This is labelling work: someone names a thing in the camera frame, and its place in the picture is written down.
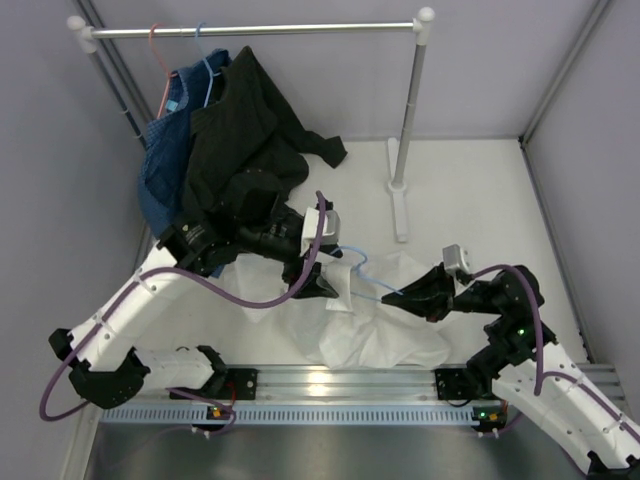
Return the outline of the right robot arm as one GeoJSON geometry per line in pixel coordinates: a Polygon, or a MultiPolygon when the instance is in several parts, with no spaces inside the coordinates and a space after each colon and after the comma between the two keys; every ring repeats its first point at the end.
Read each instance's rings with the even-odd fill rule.
{"type": "Polygon", "coordinates": [[[579,368],[543,323],[544,299],[523,265],[477,273],[440,264],[382,304],[435,323],[451,312],[489,314],[488,344],[466,363],[468,390],[514,406],[588,479],[639,476],[639,426],[579,368]]]}

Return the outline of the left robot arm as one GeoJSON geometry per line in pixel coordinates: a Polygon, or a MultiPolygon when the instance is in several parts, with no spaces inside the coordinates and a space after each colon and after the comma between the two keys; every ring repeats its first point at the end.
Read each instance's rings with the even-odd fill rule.
{"type": "Polygon", "coordinates": [[[46,403],[63,373],[84,404],[102,409],[118,407],[145,392],[166,390],[173,395],[205,401],[221,395],[228,368],[218,352],[206,345],[173,351],[151,351],[136,346],[139,338],[171,304],[194,285],[243,308],[275,308],[292,298],[333,297],[321,275],[317,256],[321,250],[338,250],[340,217],[332,202],[318,193],[315,207],[306,211],[295,228],[297,253],[284,264],[288,290],[280,297],[249,301],[209,282],[206,270],[170,265],[172,253],[157,246],[133,275],[103,307],[71,330],[54,331],[49,343],[61,360],[41,401],[46,403]]]}

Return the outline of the white shirt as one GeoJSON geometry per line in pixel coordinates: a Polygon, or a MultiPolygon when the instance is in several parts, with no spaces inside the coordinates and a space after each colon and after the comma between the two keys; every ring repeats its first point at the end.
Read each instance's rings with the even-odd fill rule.
{"type": "MultiPolygon", "coordinates": [[[[391,292],[362,281],[352,269],[360,261],[358,254],[348,252],[346,259],[323,265],[337,299],[290,299],[268,309],[234,305],[233,316],[245,325],[274,327],[308,361],[332,369],[382,369],[401,363],[431,369],[445,363],[449,343],[424,320],[383,305],[381,298],[391,292]]],[[[398,251],[369,257],[363,271],[400,290],[426,268],[398,251]]]]}

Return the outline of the light blue wire hanger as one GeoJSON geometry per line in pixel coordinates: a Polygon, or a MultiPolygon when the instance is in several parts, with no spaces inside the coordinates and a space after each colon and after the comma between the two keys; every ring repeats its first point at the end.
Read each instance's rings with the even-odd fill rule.
{"type": "Polygon", "coordinates": [[[371,285],[377,285],[377,286],[379,286],[381,288],[384,288],[388,292],[397,293],[399,295],[403,295],[403,293],[399,289],[393,287],[389,283],[386,283],[386,282],[384,282],[384,281],[382,281],[380,279],[371,277],[371,276],[366,275],[364,273],[363,267],[369,262],[369,256],[362,249],[360,249],[358,247],[355,247],[355,246],[343,245],[343,246],[334,247],[330,251],[330,254],[335,256],[336,258],[340,258],[344,254],[345,251],[356,253],[361,257],[361,261],[359,263],[357,263],[355,266],[353,266],[352,269],[355,271],[356,275],[362,281],[367,282],[367,283],[369,283],[371,285]]]}

